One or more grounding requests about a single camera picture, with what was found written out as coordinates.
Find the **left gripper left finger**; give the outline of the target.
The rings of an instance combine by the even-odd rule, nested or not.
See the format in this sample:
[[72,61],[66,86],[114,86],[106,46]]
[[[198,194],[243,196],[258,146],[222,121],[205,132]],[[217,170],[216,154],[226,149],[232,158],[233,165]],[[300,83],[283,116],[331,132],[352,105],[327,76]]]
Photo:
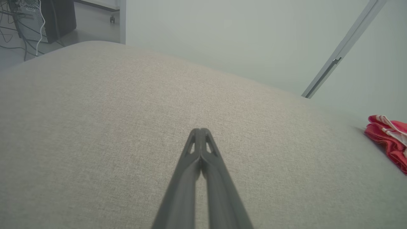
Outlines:
[[200,153],[192,151],[199,129],[193,129],[152,224],[153,229],[195,228],[195,187],[200,176]]

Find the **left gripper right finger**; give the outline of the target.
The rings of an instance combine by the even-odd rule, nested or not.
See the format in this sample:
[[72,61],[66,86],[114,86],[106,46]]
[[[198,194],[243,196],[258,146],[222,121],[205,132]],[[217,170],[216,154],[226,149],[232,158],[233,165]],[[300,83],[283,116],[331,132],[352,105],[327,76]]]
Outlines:
[[202,172],[207,182],[211,229],[253,229],[225,162],[209,129],[202,128]]

